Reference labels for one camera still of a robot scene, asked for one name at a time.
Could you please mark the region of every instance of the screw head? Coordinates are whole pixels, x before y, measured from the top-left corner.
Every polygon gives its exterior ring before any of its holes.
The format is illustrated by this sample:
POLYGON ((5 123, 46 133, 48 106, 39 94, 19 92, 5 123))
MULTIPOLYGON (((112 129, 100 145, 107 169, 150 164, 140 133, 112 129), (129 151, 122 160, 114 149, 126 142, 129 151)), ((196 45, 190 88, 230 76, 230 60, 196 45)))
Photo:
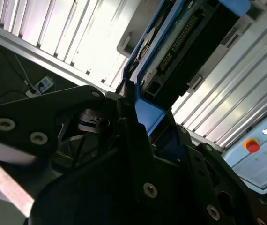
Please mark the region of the screw head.
POLYGON ((189 3, 189 5, 188 5, 188 9, 190 9, 190 8, 193 6, 193 4, 194 4, 194 1, 191 1, 191 2, 189 3))
POLYGON ((98 92, 96 92, 96 91, 92 91, 92 95, 94 95, 95 97, 99 97, 100 96, 100 94, 98 92))
POLYGON ((184 129, 183 127, 181 127, 181 131, 182 131, 182 133, 184 133, 184 134, 186 134, 186 133, 187 133, 187 130, 186 130, 186 129, 184 129))
POLYGON ((205 148, 206 148, 208 151, 210 151, 210 152, 213 151, 213 149, 212 149, 210 146, 208 146, 208 145, 206 145, 205 148))
POLYGON ((266 225, 266 223, 261 218, 257 218, 257 222, 259 225, 266 225))
POLYGON ((207 205, 207 211, 209 215, 216 221, 220 220, 219 211, 212 205, 207 205))
POLYGON ((151 183, 145 183, 143 185, 144 193, 149 198, 156 198, 157 197, 157 189, 156 187, 151 183))
POLYGON ((37 145, 43 145, 48 142, 48 137, 42 132, 33 132, 30 135, 30 141, 37 145))
POLYGON ((1 131, 10 131, 16 127, 16 124, 13 120, 8 118, 0 118, 0 130, 1 131))

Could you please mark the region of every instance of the blue plastic cover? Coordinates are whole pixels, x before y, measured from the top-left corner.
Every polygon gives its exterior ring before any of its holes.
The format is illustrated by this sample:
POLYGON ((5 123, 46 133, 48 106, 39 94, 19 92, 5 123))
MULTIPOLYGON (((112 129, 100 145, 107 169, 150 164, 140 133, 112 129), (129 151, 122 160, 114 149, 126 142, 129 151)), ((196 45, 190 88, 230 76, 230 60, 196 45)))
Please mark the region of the blue plastic cover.
POLYGON ((244 15, 250 9, 250 2, 248 0, 219 0, 219 2, 238 16, 244 15))

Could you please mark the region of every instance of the power strip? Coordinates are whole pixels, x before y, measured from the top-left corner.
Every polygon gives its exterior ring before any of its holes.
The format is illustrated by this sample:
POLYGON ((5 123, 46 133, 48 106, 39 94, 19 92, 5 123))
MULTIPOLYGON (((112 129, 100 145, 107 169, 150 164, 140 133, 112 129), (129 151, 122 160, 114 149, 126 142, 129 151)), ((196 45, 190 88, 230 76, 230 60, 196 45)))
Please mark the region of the power strip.
POLYGON ((42 95, 45 91, 47 91, 53 85, 54 85, 53 79, 46 76, 34 86, 34 90, 36 91, 35 93, 31 93, 31 91, 28 90, 25 94, 30 98, 36 97, 36 96, 42 95))

